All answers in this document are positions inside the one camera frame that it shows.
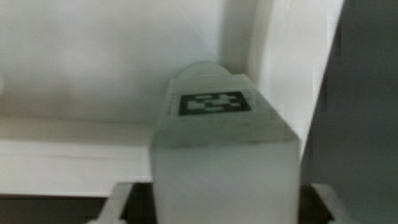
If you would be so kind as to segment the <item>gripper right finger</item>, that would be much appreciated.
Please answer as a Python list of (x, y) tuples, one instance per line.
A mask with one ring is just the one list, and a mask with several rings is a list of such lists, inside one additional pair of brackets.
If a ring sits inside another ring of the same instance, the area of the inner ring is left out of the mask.
[(359, 224), (338, 193), (325, 184), (300, 186), (297, 224)]

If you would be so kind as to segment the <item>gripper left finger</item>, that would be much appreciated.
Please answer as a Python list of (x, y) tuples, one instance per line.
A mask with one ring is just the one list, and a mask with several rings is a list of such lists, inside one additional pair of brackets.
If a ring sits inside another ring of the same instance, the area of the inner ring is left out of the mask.
[(100, 215), (87, 224), (158, 224), (151, 183), (116, 184)]

